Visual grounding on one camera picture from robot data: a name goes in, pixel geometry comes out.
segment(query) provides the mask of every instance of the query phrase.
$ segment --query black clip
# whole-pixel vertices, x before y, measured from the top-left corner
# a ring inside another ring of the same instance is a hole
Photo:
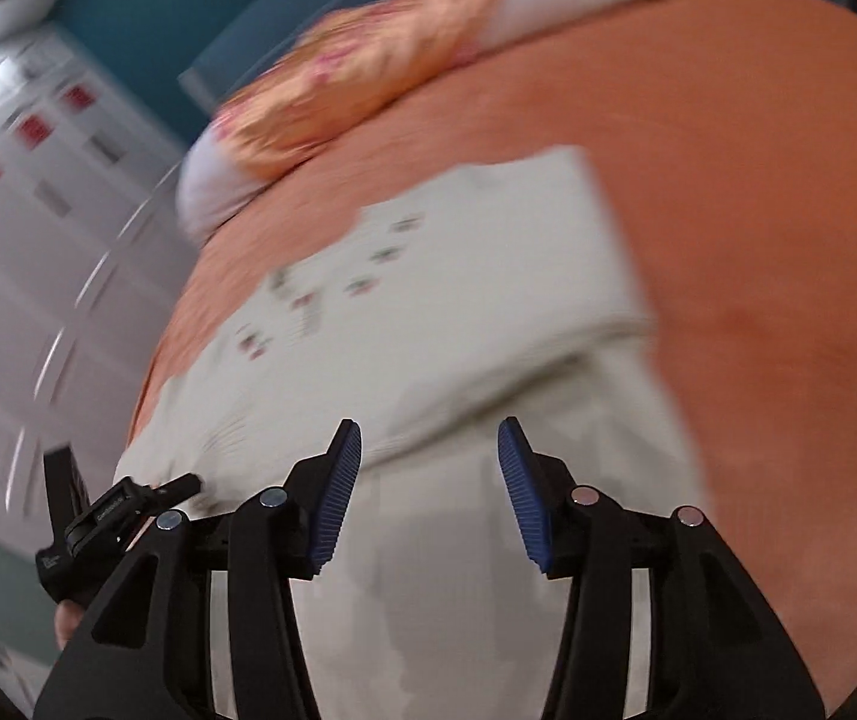
[[[326,454],[300,461],[282,487],[234,514],[189,521],[177,509],[162,512],[91,602],[35,720],[218,718],[209,662],[214,570],[228,570],[240,720],[317,720],[289,579],[310,580],[331,559],[360,461],[361,433],[345,420]]]
[[[153,490],[125,477],[89,504],[89,493],[71,448],[46,453],[52,545],[35,556],[38,580],[56,603],[91,603],[150,517],[199,493],[201,480],[185,474]]]

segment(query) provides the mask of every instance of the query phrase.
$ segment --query white sheet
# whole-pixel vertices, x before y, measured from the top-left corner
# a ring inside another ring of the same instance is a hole
[[[516,415],[535,450],[624,507],[669,514],[705,500],[694,453],[649,370],[612,340],[444,440],[364,469],[334,560],[293,583],[322,717],[535,720],[558,650],[568,581],[529,562],[498,469],[497,424]],[[636,585],[636,600],[647,592]],[[231,717],[224,577],[214,584],[215,694]],[[626,716],[644,707],[644,611],[633,625]]]
[[[182,232],[203,245],[265,186],[260,178],[235,167],[209,124],[182,161],[175,195]]]

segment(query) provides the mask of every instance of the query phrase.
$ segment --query orange blanket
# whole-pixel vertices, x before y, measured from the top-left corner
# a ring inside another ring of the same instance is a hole
[[[636,4],[356,127],[204,249],[134,429],[267,271],[360,206],[553,143],[593,161],[717,523],[836,706],[857,683],[857,17],[823,1]]]

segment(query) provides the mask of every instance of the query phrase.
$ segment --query folded white towel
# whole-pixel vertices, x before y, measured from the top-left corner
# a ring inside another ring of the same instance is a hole
[[[193,471],[223,511],[324,449],[346,416],[371,464],[648,327],[578,149],[459,167],[269,277],[166,384],[118,476]]]

